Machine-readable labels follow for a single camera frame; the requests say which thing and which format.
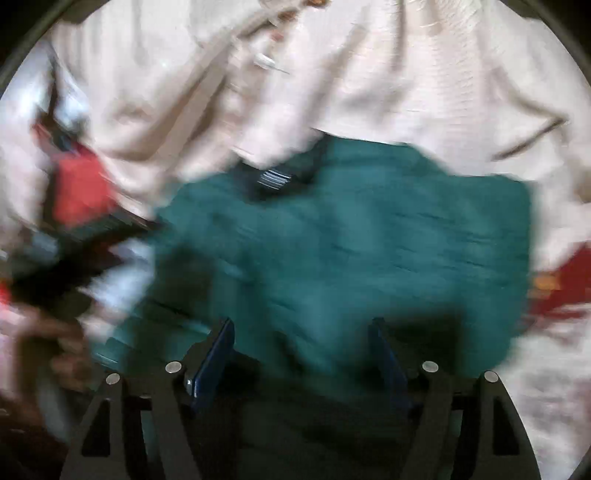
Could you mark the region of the dark green puffer jacket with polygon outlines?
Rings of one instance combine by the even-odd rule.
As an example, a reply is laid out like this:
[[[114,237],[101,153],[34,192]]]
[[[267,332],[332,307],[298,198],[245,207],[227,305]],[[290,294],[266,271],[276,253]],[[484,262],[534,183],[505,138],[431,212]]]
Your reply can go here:
[[[373,320],[474,377],[526,308],[527,186],[449,174],[408,145],[325,136],[279,168],[184,185],[160,218],[153,273],[102,353],[139,375],[235,323],[238,355],[197,422],[209,479],[370,476],[363,451],[403,423],[377,410]]]

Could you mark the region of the red ruffled heart pillow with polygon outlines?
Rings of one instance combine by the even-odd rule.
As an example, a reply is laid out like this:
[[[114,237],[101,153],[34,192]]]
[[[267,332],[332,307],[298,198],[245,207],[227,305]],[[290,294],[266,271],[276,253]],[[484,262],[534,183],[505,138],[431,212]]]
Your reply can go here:
[[[33,132],[48,157],[42,230],[73,228],[115,210],[111,182],[94,152],[54,122],[39,120]]]

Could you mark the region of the beige patterned curtain cloth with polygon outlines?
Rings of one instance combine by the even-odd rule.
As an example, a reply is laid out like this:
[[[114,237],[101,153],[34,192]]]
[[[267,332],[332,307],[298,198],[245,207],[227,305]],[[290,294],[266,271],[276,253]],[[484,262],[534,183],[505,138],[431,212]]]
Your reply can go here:
[[[502,1],[74,2],[39,32],[1,100],[1,390],[69,444],[112,373],[102,348],[153,273],[150,237],[184,185],[240,163],[273,170],[332,136],[408,145],[445,172],[503,175],[530,193],[525,311],[497,372],[541,477],[590,441],[590,85],[559,37]],[[94,152],[115,210],[40,227],[39,120]],[[406,369],[440,360],[387,333]],[[398,479],[416,427],[374,359],[377,410],[397,435],[362,453]]]

